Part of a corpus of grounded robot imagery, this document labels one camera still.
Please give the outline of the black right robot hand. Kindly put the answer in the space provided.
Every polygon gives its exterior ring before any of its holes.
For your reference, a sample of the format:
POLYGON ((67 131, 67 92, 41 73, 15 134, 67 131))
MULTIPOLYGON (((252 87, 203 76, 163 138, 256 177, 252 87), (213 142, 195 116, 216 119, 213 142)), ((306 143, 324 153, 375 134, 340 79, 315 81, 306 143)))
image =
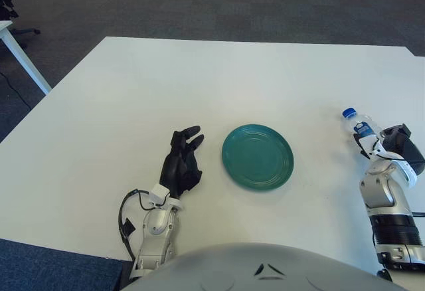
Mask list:
POLYGON ((366 122, 353 128, 353 137, 368 159, 385 159, 406 162, 416 175, 424 171, 424 156, 410 139, 411 132, 405 124, 375 132, 366 122))

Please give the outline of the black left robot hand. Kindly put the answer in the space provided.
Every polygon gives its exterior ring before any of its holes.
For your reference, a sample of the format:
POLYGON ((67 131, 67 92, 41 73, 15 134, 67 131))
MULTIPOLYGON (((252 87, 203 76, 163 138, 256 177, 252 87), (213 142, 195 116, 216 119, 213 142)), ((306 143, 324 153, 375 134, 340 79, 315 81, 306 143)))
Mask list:
POLYGON ((204 140, 200 130, 200 126, 192 126, 173 132, 171 150, 165 158, 159 180, 160 185, 168 188, 170 198, 180 198, 201 180, 203 172, 195 158, 195 150, 204 140))

